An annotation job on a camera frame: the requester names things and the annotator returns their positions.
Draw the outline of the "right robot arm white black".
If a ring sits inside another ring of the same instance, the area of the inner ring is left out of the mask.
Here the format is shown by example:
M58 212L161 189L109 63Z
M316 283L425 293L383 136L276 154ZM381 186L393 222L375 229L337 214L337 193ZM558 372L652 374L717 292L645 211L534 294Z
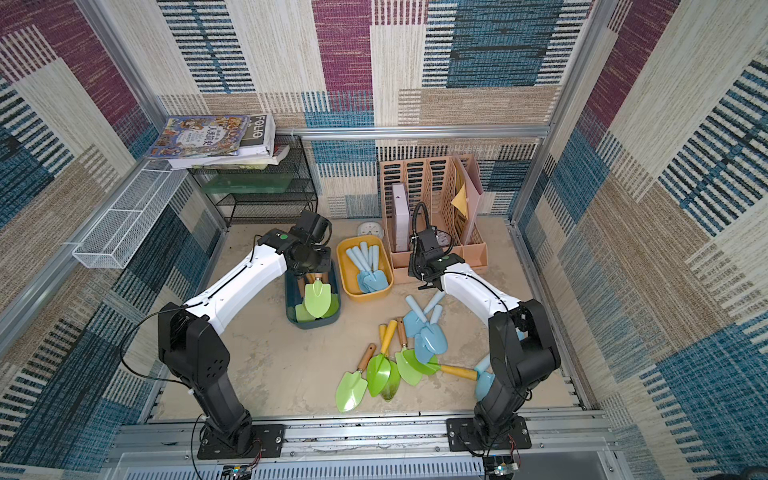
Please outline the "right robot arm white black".
M474 408L475 437L486 449L522 424L518 411L529 393L561 366L553 330L537 300L512 297L480 277L455 253L442 249L437 229L412 237L409 275L460 301L487 326L489 391Z

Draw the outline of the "yellow storage tray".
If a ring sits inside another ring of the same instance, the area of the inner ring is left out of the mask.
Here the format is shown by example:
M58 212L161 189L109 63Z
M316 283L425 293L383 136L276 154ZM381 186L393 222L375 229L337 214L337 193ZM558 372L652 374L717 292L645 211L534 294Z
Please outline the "yellow storage tray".
M383 290L364 293L358 285L357 275L360 273L360 271L346 254L346 250L352 249L353 247L358 247L361 242L366 242L369 247L379 247L380 256L378 267L386 276L388 282L387 287ZM371 300L378 300L389 294L394 284L394 273L390 262L385 255L386 248L381 239L373 235L363 235L347 238L341 240L337 245L336 253L338 257L342 287L352 301L366 302Z

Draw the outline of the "white box in organizer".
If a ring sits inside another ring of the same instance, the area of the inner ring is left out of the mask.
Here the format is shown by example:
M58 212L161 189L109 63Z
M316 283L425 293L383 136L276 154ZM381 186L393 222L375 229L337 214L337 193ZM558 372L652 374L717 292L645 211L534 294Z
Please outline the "white box in organizer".
M393 238L395 253L407 252L410 245L410 209L408 195L403 183L392 185Z

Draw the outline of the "pink folder with yellow paper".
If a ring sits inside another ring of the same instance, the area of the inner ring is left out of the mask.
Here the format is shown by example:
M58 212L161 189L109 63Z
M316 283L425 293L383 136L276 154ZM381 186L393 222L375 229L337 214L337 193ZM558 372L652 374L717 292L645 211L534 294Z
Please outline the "pink folder with yellow paper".
M455 170L454 198L451 200L456 213L454 224L461 244L470 244L484 193L480 169L473 154L453 157Z

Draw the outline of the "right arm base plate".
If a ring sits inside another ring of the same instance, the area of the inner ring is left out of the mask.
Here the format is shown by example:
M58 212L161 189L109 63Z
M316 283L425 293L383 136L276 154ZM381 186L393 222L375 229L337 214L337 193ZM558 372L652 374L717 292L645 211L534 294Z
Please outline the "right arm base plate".
M530 449L532 441L525 419L515 415L501 425L481 426L478 418L456 417L445 421L449 449L480 455L495 450Z

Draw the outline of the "pink desk file organizer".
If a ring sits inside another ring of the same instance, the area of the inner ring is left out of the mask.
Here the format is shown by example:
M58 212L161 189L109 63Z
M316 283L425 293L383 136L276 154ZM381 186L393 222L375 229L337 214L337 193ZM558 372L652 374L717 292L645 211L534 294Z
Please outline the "pink desk file organizer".
M447 232L454 241L453 252L460 255L475 271L485 272L489 265L488 247L475 222L471 243L461 244L457 234L451 200L454 198L455 170L453 156L384 161L379 166L382 224L385 232L386 254L393 268L396 284L413 283L408 275L407 252L393 251L392 185L403 183L408 195L409 209L420 201L428 207L431 224Z

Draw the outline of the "colorful picture book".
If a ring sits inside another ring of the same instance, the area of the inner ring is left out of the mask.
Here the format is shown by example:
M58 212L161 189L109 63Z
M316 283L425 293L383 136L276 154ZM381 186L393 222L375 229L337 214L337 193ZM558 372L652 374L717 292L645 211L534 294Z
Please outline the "colorful picture book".
M236 152L249 116L170 116L146 156L156 159L225 156Z

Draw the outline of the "green shovel wooden handle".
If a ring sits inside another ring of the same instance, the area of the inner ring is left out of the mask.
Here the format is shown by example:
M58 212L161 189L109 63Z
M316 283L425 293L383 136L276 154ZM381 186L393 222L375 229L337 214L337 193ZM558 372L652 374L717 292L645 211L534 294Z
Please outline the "green shovel wooden handle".
M331 295L330 306L329 306L328 310L326 311L326 313L323 315L323 317L324 318L329 318L329 317L335 315L339 311L339 308L340 308L339 296L337 294L332 294Z
M295 318L297 323L308 323L316 320L316 317L306 309L303 303L295 306Z
M397 317L396 322L400 350L396 353L395 358L401 379L411 386L417 386L421 382L423 375L417 371L406 358L406 353L408 352L408 340L403 318Z
M363 377L363 372L376 353L376 345L370 343L366 348L357 368L352 372L345 372L336 390L335 401L337 410L346 413L354 410L361 403L368 388L368 382Z
M322 318L331 307L331 285L321 273L309 273L305 279L304 306L314 318Z

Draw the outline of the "stack of white books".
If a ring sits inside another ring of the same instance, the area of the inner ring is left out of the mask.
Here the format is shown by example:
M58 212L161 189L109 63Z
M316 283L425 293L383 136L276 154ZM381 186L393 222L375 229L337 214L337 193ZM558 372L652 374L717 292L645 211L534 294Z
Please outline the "stack of white books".
M250 124L233 154L200 158L161 159L174 170L199 168L264 169L280 164L291 147L277 139L276 122L270 113L250 115Z

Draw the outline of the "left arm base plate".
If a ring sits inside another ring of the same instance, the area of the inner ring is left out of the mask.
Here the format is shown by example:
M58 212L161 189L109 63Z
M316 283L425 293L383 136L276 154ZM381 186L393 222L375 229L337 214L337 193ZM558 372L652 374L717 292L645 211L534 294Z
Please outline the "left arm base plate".
M247 426L229 437L205 423L196 452L197 460L278 458L283 448L284 424Z

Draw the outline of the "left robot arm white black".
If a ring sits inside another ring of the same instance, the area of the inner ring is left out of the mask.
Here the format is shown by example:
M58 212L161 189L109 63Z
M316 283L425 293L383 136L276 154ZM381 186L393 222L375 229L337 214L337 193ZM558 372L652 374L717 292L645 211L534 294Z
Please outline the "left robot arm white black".
M204 431L243 456L256 444L252 417L228 376L230 352L221 334L265 286L290 272L296 277L328 272L332 225L304 210L289 230L257 234L251 251L232 270L179 306L158 313L158 357L206 417Z

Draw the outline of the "dark teal storage tray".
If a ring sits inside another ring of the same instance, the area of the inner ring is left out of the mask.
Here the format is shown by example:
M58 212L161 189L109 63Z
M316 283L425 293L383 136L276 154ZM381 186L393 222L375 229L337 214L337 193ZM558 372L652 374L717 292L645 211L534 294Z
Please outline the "dark teal storage tray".
M331 261L331 270L329 272L329 282L332 289L332 294L337 294L340 300L339 311L329 318L316 318L315 321L308 323L297 323L295 318L295 306L300 304L302 300L298 281L296 277L287 272L283 275L283 283L285 287L285 310L287 319L297 328L303 330L310 330L328 326L336 322L341 315L341 299L340 299L340 279L338 275L338 269L335 261Z

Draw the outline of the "white alarm clock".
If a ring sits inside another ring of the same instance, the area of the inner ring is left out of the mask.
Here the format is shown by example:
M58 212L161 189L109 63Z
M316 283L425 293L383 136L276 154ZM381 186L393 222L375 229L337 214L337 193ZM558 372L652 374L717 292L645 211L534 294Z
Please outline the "white alarm clock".
M382 239L384 237L384 228L379 222L366 221L358 225L356 234L358 236L375 236Z

